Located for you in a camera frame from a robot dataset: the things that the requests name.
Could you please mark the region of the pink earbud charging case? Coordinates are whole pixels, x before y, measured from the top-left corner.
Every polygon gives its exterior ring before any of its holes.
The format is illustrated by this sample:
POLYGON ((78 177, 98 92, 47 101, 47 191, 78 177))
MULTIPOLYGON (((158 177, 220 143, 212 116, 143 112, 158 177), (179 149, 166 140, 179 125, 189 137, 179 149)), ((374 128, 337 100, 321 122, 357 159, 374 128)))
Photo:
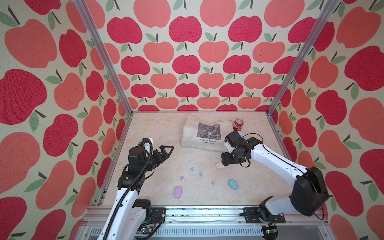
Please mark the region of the pink earbud charging case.
POLYGON ((225 167, 222 163, 216 163, 216 168, 217 168, 218 170, 223 170, 223 169, 225 169, 226 167, 225 167))

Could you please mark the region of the blue earbud charging case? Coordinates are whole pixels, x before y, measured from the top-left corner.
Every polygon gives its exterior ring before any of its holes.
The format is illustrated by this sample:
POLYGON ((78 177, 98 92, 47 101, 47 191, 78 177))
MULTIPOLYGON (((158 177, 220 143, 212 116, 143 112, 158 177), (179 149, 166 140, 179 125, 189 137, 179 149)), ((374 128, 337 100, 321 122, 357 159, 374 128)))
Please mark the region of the blue earbud charging case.
POLYGON ((237 190, 239 188, 239 184, 233 179, 229 179, 228 185, 232 190, 237 190))

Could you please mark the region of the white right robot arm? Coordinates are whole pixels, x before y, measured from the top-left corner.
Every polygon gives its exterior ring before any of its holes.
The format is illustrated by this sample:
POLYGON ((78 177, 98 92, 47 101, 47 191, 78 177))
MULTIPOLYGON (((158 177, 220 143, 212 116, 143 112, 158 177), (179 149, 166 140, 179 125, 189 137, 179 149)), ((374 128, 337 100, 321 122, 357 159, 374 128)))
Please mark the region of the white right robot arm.
POLYGON ((310 217, 323 206, 330 195, 324 176, 316 167, 307 168, 298 165, 275 153, 264 145, 263 138, 257 139, 255 133, 246 139, 242 132, 231 132, 225 137, 227 152, 221 155, 222 164, 242 165, 254 160, 282 177, 293 190, 291 193, 271 196, 259 204, 256 217, 263 223, 269 223, 276 216, 299 212, 310 217))

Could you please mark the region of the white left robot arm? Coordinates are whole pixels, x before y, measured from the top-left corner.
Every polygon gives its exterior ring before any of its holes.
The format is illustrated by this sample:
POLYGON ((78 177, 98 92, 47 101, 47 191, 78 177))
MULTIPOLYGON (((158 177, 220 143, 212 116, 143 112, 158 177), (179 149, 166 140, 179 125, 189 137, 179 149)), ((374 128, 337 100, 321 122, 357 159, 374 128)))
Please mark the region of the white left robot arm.
POLYGON ((119 178, 114 205, 99 240, 147 240, 165 222, 165 208, 152 209, 150 200, 138 196, 146 180, 145 173, 153 172, 173 150, 174 146, 153 150, 151 143, 140 143, 130 149, 129 162, 119 178))

